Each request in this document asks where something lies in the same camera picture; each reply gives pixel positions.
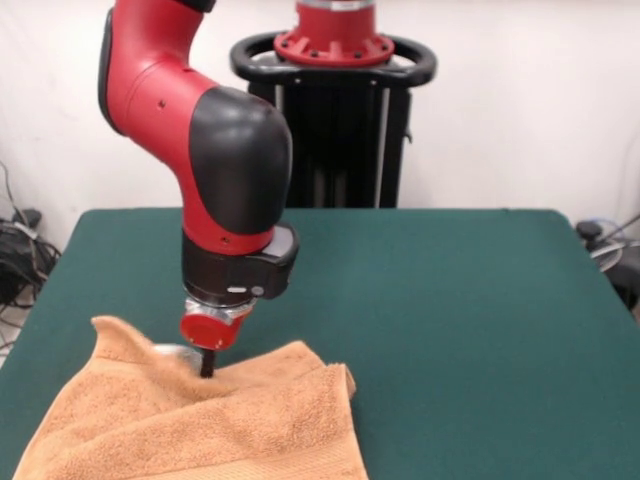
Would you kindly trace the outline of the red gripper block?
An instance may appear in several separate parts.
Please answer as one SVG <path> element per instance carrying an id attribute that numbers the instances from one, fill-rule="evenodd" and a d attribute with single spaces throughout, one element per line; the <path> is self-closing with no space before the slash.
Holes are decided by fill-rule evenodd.
<path id="1" fill-rule="evenodd" d="M 254 303 L 211 306 L 200 302 L 186 302 L 180 321 L 183 337 L 202 350 L 201 378 L 211 378 L 215 370 L 215 351 L 226 350 L 236 341 L 238 333 L 254 309 Z"/>

